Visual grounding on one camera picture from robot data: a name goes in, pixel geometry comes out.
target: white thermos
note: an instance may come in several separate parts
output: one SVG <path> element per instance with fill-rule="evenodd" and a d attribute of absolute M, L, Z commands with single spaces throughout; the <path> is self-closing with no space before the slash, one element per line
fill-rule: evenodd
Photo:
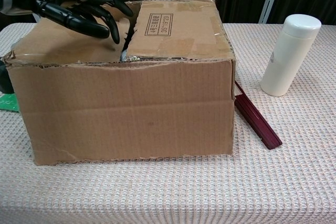
<path fill-rule="evenodd" d="M 286 94 L 321 27 L 317 18 L 293 14 L 286 18 L 260 86 L 267 94 Z"/>

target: robot finger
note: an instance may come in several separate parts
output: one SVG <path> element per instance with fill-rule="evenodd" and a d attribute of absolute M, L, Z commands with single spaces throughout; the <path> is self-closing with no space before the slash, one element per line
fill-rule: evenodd
<path fill-rule="evenodd" d="M 119 9 L 122 13 L 125 15 L 132 17 L 133 16 L 133 11 L 128 7 L 127 4 L 125 4 L 121 0 L 86 0 L 90 4 L 95 4 L 95 5 L 102 5 L 102 4 L 108 4 L 111 7 L 115 7 Z"/>
<path fill-rule="evenodd" d="M 108 5 L 119 9 L 125 15 L 132 17 L 133 11 L 121 0 L 114 0 L 114 2 L 106 2 Z"/>
<path fill-rule="evenodd" d="M 36 13 L 71 30 L 96 38 L 108 38 L 110 31 L 106 26 L 84 19 L 59 5 L 36 1 Z"/>
<path fill-rule="evenodd" d="M 69 10 L 72 11 L 72 13 L 74 13 L 78 16 L 82 16 L 83 18 L 85 18 L 89 21 L 97 23 L 96 19 L 90 13 L 84 12 L 84 11 L 80 10 L 79 8 L 75 8 L 75 7 L 71 8 Z"/>
<path fill-rule="evenodd" d="M 100 5 L 91 5 L 88 3 L 83 3 L 80 6 L 82 9 L 85 9 L 87 12 L 91 13 L 92 15 L 98 18 L 101 18 L 105 22 L 105 24 L 109 27 L 113 41 L 116 44 L 119 44 L 120 37 L 119 37 L 117 23 L 114 20 L 113 16 L 109 13 L 109 11 L 105 10 Z"/>

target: textured tablecloth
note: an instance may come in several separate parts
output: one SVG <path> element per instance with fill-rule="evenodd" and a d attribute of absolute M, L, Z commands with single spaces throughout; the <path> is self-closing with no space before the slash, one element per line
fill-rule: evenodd
<path fill-rule="evenodd" d="M 3 55 L 33 24 L 0 33 Z M 322 26 L 289 92 L 259 87 L 280 25 L 225 24 L 237 80 L 283 141 L 237 112 L 234 155 L 36 166 L 18 113 L 0 111 L 1 223 L 335 223 L 336 27 Z"/>

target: cardboard box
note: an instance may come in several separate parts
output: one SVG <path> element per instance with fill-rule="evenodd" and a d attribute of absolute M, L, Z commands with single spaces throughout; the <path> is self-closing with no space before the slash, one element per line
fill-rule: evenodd
<path fill-rule="evenodd" d="M 232 153 L 235 57 L 214 0 L 129 5 L 130 28 L 110 10 L 127 62 L 48 20 L 6 56 L 36 164 Z"/>

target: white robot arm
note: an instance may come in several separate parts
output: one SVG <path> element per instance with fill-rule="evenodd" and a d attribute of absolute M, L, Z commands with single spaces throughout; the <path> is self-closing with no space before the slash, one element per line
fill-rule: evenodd
<path fill-rule="evenodd" d="M 75 3 L 66 8 L 65 2 Z M 23 15 L 36 13 L 49 18 L 69 29 L 97 38 L 107 38 L 110 33 L 115 43 L 119 43 L 116 22 L 111 14 L 101 7 L 108 4 L 118 8 L 127 16 L 133 12 L 121 0 L 0 0 L 0 12 L 6 15 Z M 100 25 L 95 18 L 101 18 L 108 26 Z"/>

